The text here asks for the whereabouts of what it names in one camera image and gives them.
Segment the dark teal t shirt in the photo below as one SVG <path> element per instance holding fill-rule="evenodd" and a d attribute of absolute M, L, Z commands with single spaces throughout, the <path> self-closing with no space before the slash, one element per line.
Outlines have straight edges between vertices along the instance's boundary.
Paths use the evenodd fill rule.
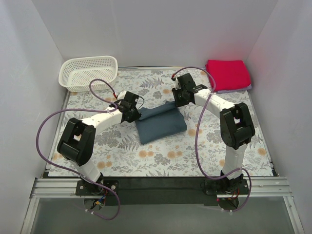
<path fill-rule="evenodd" d="M 139 113 L 141 117 L 136 120 L 136 128 L 141 144 L 148 144 L 187 130 L 184 117 L 173 101 L 152 109 L 141 108 Z"/>

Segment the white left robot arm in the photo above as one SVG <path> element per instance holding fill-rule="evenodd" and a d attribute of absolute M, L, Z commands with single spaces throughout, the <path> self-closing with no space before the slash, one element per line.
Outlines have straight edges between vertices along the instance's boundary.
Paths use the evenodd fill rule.
<path fill-rule="evenodd" d="M 122 91 L 118 100 L 99 114 L 84 119 L 71 118 L 62 133 L 57 152 L 70 161 L 82 177 L 85 188 L 92 194 L 100 194 L 103 175 L 92 162 L 96 136 L 104 130 L 126 121 L 131 123 L 141 117 L 137 109 L 140 96 Z"/>

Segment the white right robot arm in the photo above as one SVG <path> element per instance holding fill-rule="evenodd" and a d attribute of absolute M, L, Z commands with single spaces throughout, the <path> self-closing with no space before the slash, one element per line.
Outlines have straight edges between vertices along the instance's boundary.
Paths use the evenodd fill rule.
<path fill-rule="evenodd" d="M 214 94 L 207 86 L 196 85 L 192 76 L 187 73 L 177 77 L 172 75 L 175 87 L 172 89 L 175 104 L 178 107 L 189 103 L 202 107 L 200 117 L 206 110 L 220 121 L 220 135 L 226 145 L 224 166 L 219 177 L 202 174 L 216 181 L 217 187 L 225 192 L 235 192 L 243 183 L 247 170 L 242 168 L 247 145 L 255 135 L 255 128 L 248 106 L 241 102 L 235 104 Z"/>

